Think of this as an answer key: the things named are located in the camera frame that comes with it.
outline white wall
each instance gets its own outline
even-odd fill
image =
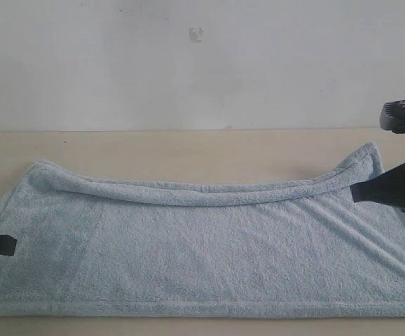
[[[405,0],[0,0],[0,130],[378,126],[401,98]]]

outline beige table surface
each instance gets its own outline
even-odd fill
[[[111,179],[263,183],[319,176],[367,141],[386,169],[405,161],[405,135],[379,129],[0,133],[0,197],[40,158]],[[251,334],[405,335],[405,319],[0,318],[0,335]]]

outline light blue towel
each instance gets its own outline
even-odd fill
[[[324,176],[264,185],[41,161],[0,202],[0,234],[18,239],[0,256],[0,316],[405,316],[405,214],[349,189],[382,172],[372,143]]]

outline towel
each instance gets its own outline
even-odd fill
[[[354,204],[368,143],[310,180],[113,181],[42,160],[0,201],[0,316],[405,316],[405,214]]]

